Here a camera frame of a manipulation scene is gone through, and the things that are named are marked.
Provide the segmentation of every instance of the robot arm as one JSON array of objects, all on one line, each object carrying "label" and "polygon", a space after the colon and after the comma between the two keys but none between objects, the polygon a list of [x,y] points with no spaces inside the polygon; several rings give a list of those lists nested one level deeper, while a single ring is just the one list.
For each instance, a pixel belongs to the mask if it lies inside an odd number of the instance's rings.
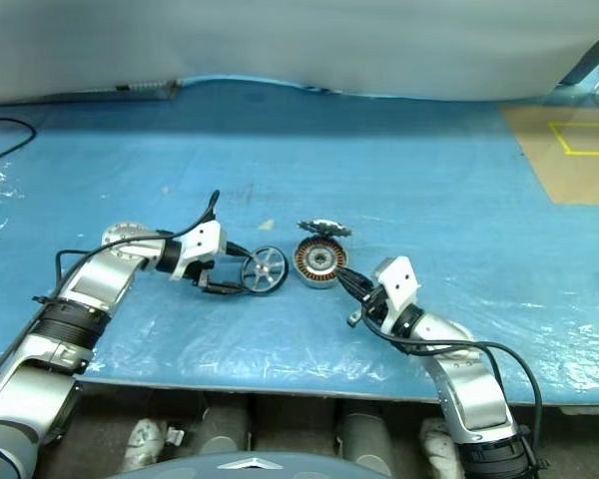
[{"label": "robot arm", "polygon": [[[43,306],[34,325],[0,372],[1,479],[32,477],[38,447],[64,433],[82,389],[74,375],[86,370],[138,270],[164,271],[175,280],[190,278],[207,292],[260,292],[210,280],[218,253],[245,256],[246,263],[265,268],[254,254],[227,242],[213,211],[216,199],[214,194],[205,214],[183,234],[131,223],[107,228],[102,246],[68,271],[52,297],[36,298]],[[285,276],[286,260],[275,281]]]},{"label": "robot arm", "polygon": [[361,302],[361,309],[348,319],[350,325],[364,319],[402,352],[420,356],[437,387],[466,478],[534,477],[536,461],[525,439],[527,431],[516,424],[479,352],[466,347],[474,341],[469,331],[415,305],[419,284],[408,258],[383,262],[374,272],[376,284],[346,268],[337,277]]}]

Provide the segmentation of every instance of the cardboard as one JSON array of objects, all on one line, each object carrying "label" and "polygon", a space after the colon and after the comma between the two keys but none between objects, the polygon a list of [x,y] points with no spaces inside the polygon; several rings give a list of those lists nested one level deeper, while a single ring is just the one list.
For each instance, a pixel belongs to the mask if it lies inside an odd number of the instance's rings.
[{"label": "cardboard", "polygon": [[550,200],[599,205],[599,109],[501,106]]}]

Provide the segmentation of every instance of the blue plastic sheet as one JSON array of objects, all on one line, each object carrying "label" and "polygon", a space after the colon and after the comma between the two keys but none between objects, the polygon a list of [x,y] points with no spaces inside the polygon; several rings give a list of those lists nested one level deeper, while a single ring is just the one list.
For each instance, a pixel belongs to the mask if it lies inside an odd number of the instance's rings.
[{"label": "blue plastic sheet", "polygon": [[[298,220],[339,221],[353,268],[410,256],[422,307],[516,349],[548,402],[599,403],[599,207],[551,204],[493,104],[215,82],[172,103],[0,114],[39,129],[0,163],[0,352],[35,311],[29,297],[50,292],[57,249],[91,248],[120,221],[177,230],[217,188],[229,240],[290,255]],[[0,126],[0,149],[18,138]],[[214,278],[239,267],[226,258]],[[236,297],[140,273],[87,376],[434,398],[416,358],[346,325],[355,307],[293,273],[269,296]],[[509,398],[530,401],[521,369],[497,357]]]}]

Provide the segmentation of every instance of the copper coil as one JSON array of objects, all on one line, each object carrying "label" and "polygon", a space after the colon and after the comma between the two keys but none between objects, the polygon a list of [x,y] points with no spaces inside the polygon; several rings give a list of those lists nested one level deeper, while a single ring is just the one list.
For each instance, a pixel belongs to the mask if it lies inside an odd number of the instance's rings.
[{"label": "copper coil", "polygon": [[306,253],[314,247],[325,247],[332,249],[335,255],[335,267],[346,266],[346,253],[338,242],[328,238],[309,238],[302,241],[295,252],[295,264],[299,273],[312,281],[330,281],[335,279],[334,269],[323,273],[315,273],[306,267]]}]

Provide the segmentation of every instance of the black cable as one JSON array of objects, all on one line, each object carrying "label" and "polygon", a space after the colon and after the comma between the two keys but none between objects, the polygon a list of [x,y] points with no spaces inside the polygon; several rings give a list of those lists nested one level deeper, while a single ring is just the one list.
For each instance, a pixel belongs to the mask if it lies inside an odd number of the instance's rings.
[{"label": "black cable", "polygon": [[382,339],[385,339],[393,344],[403,344],[403,345],[414,346],[414,347],[450,346],[450,347],[445,347],[445,348],[441,348],[441,349],[435,349],[432,351],[430,351],[430,350],[410,351],[410,354],[413,354],[413,355],[444,354],[444,353],[453,352],[453,351],[460,350],[460,349],[465,349],[466,347],[474,347],[474,348],[480,349],[482,351],[487,348],[500,349],[500,350],[508,353],[510,356],[512,356],[519,363],[521,368],[524,370],[524,372],[528,376],[528,380],[530,381],[530,385],[532,387],[532,393],[534,395],[534,416],[535,417],[534,417],[534,426],[533,426],[533,431],[532,431],[532,433],[533,433],[532,448],[533,448],[533,450],[535,450],[535,454],[536,454],[536,450],[539,446],[539,438],[541,435],[541,422],[542,422],[542,415],[543,415],[543,411],[542,411],[543,399],[541,397],[541,390],[539,389],[539,384],[537,383],[537,379],[535,378],[534,374],[532,373],[530,366],[528,366],[528,363],[519,354],[517,354],[513,349],[511,349],[508,346],[505,346],[503,344],[499,344],[497,342],[489,342],[489,341],[460,341],[460,340],[455,340],[455,339],[452,339],[452,340],[451,339],[449,339],[449,340],[406,339],[403,337],[397,337],[397,336],[393,336],[391,334],[386,334],[386,333],[382,332],[381,329],[379,329],[379,327],[376,324],[374,324],[365,314],[363,314],[361,317],[363,319],[364,324],[368,327],[368,329],[370,329],[377,336],[379,336]]},{"label": "black cable", "polygon": [[[185,235],[186,233],[190,232],[192,229],[196,228],[200,223],[203,223],[203,222],[207,221],[208,218],[213,217],[213,214],[214,214],[213,210],[215,208],[216,203],[218,202],[219,196],[220,196],[220,192],[218,190],[215,190],[213,192],[213,194],[211,195],[211,199],[209,200],[209,205],[204,210],[202,215],[194,223],[192,223],[190,226],[184,228],[180,232],[168,233],[168,234],[163,234],[163,235],[162,234],[160,234],[160,235],[145,235],[143,237],[118,239],[116,241],[112,241],[107,244],[103,244],[103,245],[96,247],[95,249],[92,249],[91,251],[87,252],[80,259],[78,259],[76,262],[74,262],[73,265],[67,270],[67,272],[65,272],[60,277],[60,280],[57,281],[56,287],[53,289],[53,292],[47,298],[47,302],[57,299],[58,294],[60,293],[60,291],[62,290],[64,285],[67,283],[69,278],[71,276],[73,276],[73,274],[80,267],[82,267],[89,258],[93,257],[94,255],[98,254],[101,251],[104,251],[105,249],[108,249],[113,246],[117,246],[118,244],[124,244],[126,242],[133,242],[133,241],[172,240],[173,238],[181,237],[181,236]],[[27,324],[25,324],[25,326],[20,330],[18,335],[15,337],[15,339],[13,341],[11,341],[11,343],[7,346],[7,348],[4,350],[4,352],[2,354],[0,354],[0,367],[2,366],[2,364],[4,364],[4,361],[6,361],[7,358],[13,353],[13,351],[15,351],[16,348],[20,345],[20,343],[25,338],[27,333],[32,329],[32,327],[38,322],[38,319],[42,315],[42,312],[44,311],[44,309],[45,309],[45,306],[43,305],[38,310],[38,312],[36,312],[35,315],[29,320],[29,322],[27,322]]]},{"label": "black cable", "polygon": [[0,153],[0,159],[2,157],[6,157],[10,153],[15,152],[19,148],[24,147],[26,144],[30,143],[34,138],[36,138],[36,135],[38,135],[38,132],[36,132],[35,128],[33,128],[27,122],[23,122],[22,120],[18,120],[17,118],[1,117],[0,118],[0,122],[17,123],[18,125],[22,125],[22,126],[27,127],[29,129],[29,136],[25,140],[23,140],[22,142],[20,142],[20,143],[14,145],[13,147],[10,147],[10,148],[6,149],[5,151],[1,152]]},{"label": "black cable", "polygon": [[62,279],[62,256],[64,254],[86,254],[89,251],[86,249],[60,249],[56,252],[55,266],[56,266],[56,284]]}]

